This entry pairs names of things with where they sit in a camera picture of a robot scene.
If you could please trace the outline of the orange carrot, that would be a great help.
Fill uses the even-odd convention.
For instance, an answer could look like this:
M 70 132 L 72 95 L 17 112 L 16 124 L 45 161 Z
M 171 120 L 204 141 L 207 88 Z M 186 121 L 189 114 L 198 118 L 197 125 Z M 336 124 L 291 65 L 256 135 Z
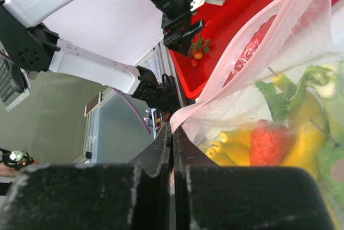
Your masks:
M 260 120 L 254 127 L 250 139 L 251 166 L 278 166 L 282 163 L 292 137 L 285 125 Z

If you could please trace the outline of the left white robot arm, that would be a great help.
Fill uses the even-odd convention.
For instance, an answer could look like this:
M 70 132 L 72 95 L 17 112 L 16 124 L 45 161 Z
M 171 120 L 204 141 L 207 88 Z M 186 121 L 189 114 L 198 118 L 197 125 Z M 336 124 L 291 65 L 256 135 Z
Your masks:
M 187 55 L 193 0 L 1 0 L 1 44 L 18 68 L 72 75 L 170 111 L 174 93 L 133 62 L 160 39 Z

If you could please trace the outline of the clear zip top bag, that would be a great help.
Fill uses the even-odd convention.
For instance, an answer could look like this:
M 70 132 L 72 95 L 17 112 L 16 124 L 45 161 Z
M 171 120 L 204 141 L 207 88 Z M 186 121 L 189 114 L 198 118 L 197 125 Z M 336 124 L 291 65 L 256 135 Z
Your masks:
M 182 128 L 205 153 L 222 131 L 271 120 L 265 98 L 255 84 L 271 82 L 278 74 L 298 83 L 308 66 L 343 62 L 330 28 L 331 0 L 272 1 L 225 48 L 198 101 L 172 116 L 172 130 Z M 328 210 L 343 216 L 343 208 L 326 189 L 321 174 L 305 171 L 318 184 Z

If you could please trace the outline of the green celery stalk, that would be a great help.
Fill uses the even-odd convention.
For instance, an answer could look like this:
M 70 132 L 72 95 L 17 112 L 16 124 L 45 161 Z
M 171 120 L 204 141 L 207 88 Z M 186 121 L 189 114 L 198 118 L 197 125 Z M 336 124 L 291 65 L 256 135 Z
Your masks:
M 343 62 L 308 66 L 295 84 L 298 92 L 312 92 L 325 114 L 325 126 L 317 129 L 326 141 L 315 156 L 316 166 L 308 171 L 321 174 L 326 189 L 343 208 Z

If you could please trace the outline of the yellow banana bunch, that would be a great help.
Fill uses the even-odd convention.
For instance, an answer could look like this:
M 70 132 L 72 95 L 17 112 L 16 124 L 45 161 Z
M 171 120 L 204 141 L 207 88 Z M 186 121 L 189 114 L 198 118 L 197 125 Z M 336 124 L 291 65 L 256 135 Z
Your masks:
M 285 125 L 292 137 L 291 145 L 278 166 L 307 170 L 315 167 L 315 156 L 326 141 L 325 134 L 317 129 L 325 126 L 325 114 L 317 97 L 307 89 L 298 92 L 298 86 L 284 74 L 277 75 L 272 82 L 259 81 L 255 86 L 271 113 L 271 120 L 262 120 Z M 251 166 L 250 139 L 257 122 L 222 131 L 219 139 L 206 150 L 206 156 L 220 166 Z

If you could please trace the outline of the red strawberries with leaves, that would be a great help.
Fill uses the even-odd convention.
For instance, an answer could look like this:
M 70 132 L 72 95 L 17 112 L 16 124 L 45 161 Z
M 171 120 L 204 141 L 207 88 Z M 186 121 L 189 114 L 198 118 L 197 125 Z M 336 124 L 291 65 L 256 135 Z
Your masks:
M 197 40 L 192 43 L 189 55 L 189 62 L 192 67 L 198 66 L 204 54 L 210 51 L 209 43 L 210 39 L 204 39 L 204 37 L 201 34 L 199 34 L 197 36 Z

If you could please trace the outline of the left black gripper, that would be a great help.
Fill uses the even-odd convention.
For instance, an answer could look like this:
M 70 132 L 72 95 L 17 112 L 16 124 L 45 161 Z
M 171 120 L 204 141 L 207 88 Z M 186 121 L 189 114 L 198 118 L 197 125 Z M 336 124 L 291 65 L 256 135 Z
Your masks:
M 194 38 L 205 27 L 201 19 L 191 25 L 191 13 L 185 12 L 174 19 L 162 15 L 163 44 L 174 52 L 187 57 L 191 51 Z

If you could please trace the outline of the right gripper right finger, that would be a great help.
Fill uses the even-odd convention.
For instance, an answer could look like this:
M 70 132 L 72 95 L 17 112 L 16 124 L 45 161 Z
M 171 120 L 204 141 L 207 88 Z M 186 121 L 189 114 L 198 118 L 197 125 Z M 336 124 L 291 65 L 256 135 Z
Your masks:
M 293 167 L 221 167 L 173 134 L 177 229 L 334 229 L 320 190 Z

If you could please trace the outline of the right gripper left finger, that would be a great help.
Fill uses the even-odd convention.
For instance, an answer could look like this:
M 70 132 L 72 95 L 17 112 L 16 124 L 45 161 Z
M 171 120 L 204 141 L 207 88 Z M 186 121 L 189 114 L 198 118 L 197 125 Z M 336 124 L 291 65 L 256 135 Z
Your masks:
M 171 129 L 127 163 L 25 169 L 1 207 L 1 229 L 168 229 Z

